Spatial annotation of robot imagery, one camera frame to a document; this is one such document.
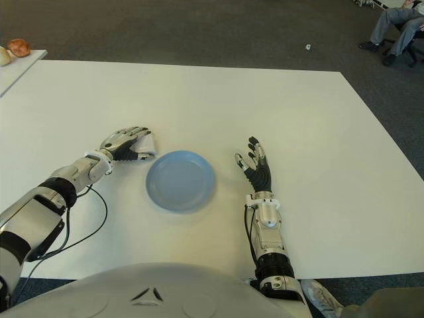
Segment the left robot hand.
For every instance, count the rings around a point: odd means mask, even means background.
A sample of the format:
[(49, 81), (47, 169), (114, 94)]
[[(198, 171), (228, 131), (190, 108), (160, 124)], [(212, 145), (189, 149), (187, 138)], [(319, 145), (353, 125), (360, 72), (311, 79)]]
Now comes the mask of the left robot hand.
[(114, 161), (150, 160), (155, 157), (151, 150), (139, 151), (132, 147), (145, 136), (151, 135), (146, 127), (129, 127), (108, 136), (100, 145), (99, 151)]

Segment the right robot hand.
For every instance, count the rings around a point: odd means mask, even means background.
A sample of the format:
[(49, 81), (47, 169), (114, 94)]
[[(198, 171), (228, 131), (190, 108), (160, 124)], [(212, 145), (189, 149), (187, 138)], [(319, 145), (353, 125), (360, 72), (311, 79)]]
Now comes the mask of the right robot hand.
[(248, 147), (250, 149), (248, 156), (255, 166), (253, 168), (249, 166), (240, 154), (235, 154), (236, 165), (243, 171), (255, 192), (271, 192), (272, 175), (261, 143), (251, 136), (248, 139)]

